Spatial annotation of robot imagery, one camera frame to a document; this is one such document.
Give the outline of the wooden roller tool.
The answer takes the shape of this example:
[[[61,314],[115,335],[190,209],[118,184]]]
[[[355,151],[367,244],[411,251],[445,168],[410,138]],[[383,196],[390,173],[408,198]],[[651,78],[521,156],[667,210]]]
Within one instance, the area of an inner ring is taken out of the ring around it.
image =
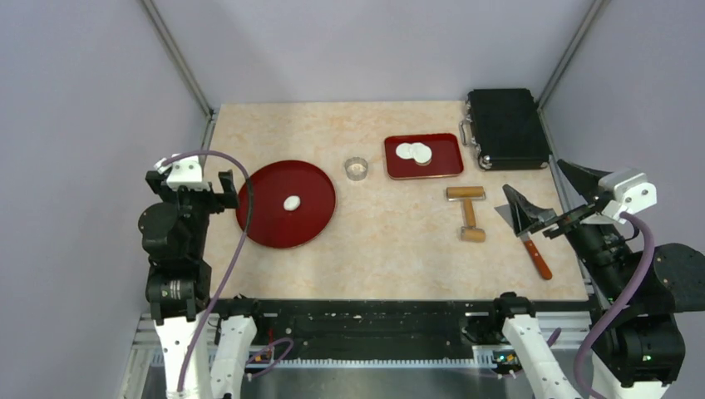
[[[472,243],[486,241],[486,232],[477,226],[474,200],[483,200],[486,197],[482,186],[452,186],[446,188],[448,201],[461,203],[464,224],[460,228],[460,240]]]

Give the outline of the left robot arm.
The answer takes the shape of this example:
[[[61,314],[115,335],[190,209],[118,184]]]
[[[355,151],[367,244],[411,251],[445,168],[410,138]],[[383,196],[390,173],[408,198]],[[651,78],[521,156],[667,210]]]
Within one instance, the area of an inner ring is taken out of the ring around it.
[[[211,184],[197,190],[167,185],[167,175],[149,171],[146,183],[160,202],[138,220],[142,248],[148,255],[145,297],[159,338],[169,398],[211,398],[205,330],[215,300],[210,295],[211,267],[204,260],[210,216],[238,209],[232,172],[220,172],[223,192]]]

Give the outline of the round red tray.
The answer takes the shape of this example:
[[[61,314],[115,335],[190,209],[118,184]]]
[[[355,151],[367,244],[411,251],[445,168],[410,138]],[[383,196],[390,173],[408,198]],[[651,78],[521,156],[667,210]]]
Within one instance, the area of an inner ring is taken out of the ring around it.
[[[235,218],[256,244],[272,249],[301,246],[318,237],[333,217],[337,193],[316,165],[281,160],[257,170],[250,181],[241,187]]]

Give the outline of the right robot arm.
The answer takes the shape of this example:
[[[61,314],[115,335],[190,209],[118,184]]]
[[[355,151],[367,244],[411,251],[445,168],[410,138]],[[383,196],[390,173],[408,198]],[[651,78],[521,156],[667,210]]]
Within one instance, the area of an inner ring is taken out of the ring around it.
[[[704,256],[685,244],[657,244],[639,217],[658,201],[644,172],[607,172],[565,160],[558,166],[584,204],[557,214],[504,185],[506,204],[498,212],[510,219],[539,271],[547,265],[530,236],[565,237],[609,306],[591,311],[573,381],[543,338],[528,298],[512,292],[496,298],[488,333],[512,346],[537,398],[660,398],[685,358],[675,317],[704,309]]]

